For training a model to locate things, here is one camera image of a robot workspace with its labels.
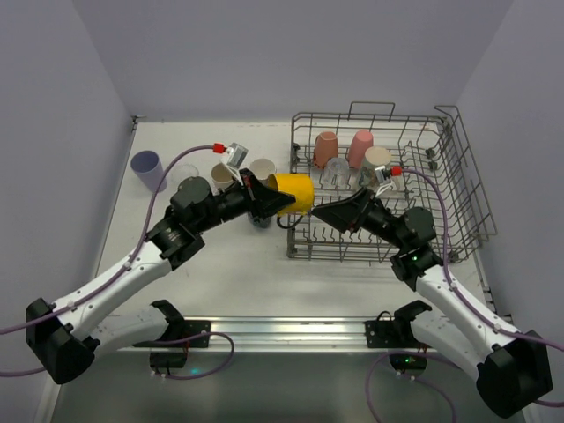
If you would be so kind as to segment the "blue mug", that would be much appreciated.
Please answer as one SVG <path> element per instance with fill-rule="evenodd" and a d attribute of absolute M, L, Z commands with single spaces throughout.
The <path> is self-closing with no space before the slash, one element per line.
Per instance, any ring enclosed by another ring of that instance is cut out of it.
<path fill-rule="evenodd" d="M 254 216 L 252 213 L 249 212 L 248 220 L 254 227 L 260 229 L 266 229 L 271 226 L 272 216 L 267 216 L 262 218 L 262 217 Z"/>

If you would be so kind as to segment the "pink faceted mug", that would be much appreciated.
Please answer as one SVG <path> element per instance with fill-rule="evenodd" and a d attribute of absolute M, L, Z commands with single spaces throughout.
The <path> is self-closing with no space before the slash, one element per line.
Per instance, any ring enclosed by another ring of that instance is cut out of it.
<path fill-rule="evenodd" d="M 277 172 L 275 163 L 266 158 L 252 161 L 249 165 L 249 170 L 264 186 L 269 186 L 270 176 Z"/>

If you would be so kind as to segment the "beige plastic cup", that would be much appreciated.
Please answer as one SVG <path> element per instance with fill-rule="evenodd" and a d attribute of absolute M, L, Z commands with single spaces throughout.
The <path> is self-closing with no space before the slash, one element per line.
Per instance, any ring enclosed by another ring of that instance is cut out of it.
<path fill-rule="evenodd" d="M 211 180 L 217 190 L 225 190 L 234 183 L 233 175 L 222 163 L 218 163 L 211 170 Z"/>

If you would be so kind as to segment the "yellow mug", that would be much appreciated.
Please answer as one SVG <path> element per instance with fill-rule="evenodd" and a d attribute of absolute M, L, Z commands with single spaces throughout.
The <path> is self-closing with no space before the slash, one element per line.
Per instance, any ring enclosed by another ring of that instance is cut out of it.
<path fill-rule="evenodd" d="M 310 213 L 315 200 L 315 186 L 308 174 L 271 174 L 267 179 L 267 186 L 295 198 L 293 204 L 278 213 L 279 228 L 286 230 L 295 228 Z M 298 218 L 291 225 L 283 225 L 281 218 L 292 213 L 297 213 Z"/>

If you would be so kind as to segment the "clear textured glass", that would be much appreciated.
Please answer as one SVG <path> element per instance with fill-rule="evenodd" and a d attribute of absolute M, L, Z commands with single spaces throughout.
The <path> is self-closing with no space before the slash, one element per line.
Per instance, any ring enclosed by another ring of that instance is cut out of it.
<path fill-rule="evenodd" d="M 199 170 L 191 164 L 183 164 L 176 169 L 175 175 L 182 181 L 186 178 L 198 177 Z"/>

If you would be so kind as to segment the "lavender plastic cup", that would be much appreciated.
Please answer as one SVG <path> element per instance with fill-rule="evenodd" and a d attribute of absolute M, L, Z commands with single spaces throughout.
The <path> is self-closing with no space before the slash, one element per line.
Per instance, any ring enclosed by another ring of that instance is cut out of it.
<path fill-rule="evenodd" d="M 136 153 L 130 160 L 130 168 L 144 186 L 154 192 L 162 192 L 167 187 L 160 156 L 150 150 Z"/>

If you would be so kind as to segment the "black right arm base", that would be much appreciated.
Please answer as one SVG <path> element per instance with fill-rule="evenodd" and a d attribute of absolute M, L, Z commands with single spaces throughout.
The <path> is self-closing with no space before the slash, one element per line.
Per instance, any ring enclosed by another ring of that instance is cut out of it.
<path fill-rule="evenodd" d="M 367 347 L 409 350 L 425 353 L 427 345 L 413 335 L 411 324 L 416 317 L 431 311 L 430 305 L 416 300 L 398 308 L 393 313 L 384 310 L 377 317 L 364 322 Z M 401 375 L 420 376 L 427 368 L 427 359 L 407 353 L 396 353 L 388 357 L 392 368 Z"/>

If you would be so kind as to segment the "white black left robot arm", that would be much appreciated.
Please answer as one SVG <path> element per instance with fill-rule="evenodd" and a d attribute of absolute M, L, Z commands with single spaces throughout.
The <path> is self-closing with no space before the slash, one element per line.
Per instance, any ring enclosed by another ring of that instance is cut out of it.
<path fill-rule="evenodd" d="M 204 247 L 203 233 L 248 213 L 271 217 L 297 200 L 263 185 L 248 169 L 241 182 L 214 194 L 202 177 L 184 180 L 170 199 L 163 219 L 142 234 L 139 244 L 101 276 L 49 304 L 28 305 L 26 343 L 59 384 L 82 375 L 105 353 L 130 345 L 186 345 L 202 338 L 189 332 L 181 313 L 168 301 L 154 301 L 134 315 L 115 315 L 126 300 L 153 281 L 175 271 Z"/>

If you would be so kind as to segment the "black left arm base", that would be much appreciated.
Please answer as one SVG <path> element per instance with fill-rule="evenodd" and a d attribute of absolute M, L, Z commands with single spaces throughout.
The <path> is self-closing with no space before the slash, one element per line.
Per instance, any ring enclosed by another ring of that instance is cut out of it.
<path fill-rule="evenodd" d="M 183 368 L 188 361 L 190 347 L 207 348 L 209 338 L 201 337 L 192 341 L 179 340 L 210 332 L 212 322 L 203 319 L 186 320 L 184 316 L 166 300 L 154 301 L 151 306 L 165 317 L 166 329 L 156 341 L 145 341 L 137 346 L 171 348 L 171 352 L 151 352 L 149 366 L 157 373 L 171 375 L 173 370 Z"/>

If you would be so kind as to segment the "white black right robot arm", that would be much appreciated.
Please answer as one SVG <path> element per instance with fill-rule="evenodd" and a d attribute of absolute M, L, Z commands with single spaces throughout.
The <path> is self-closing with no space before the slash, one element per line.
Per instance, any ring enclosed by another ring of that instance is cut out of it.
<path fill-rule="evenodd" d="M 496 415 L 506 419 L 552 390 L 542 338 L 519 332 L 453 276 L 430 244 L 436 236 L 430 211 L 413 207 L 395 216 L 362 189 L 312 214 L 341 233 L 364 230 L 398 249 L 390 259 L 397 279 L 431 303 L 409 324 L 412 335 L 461 368 Z"/>

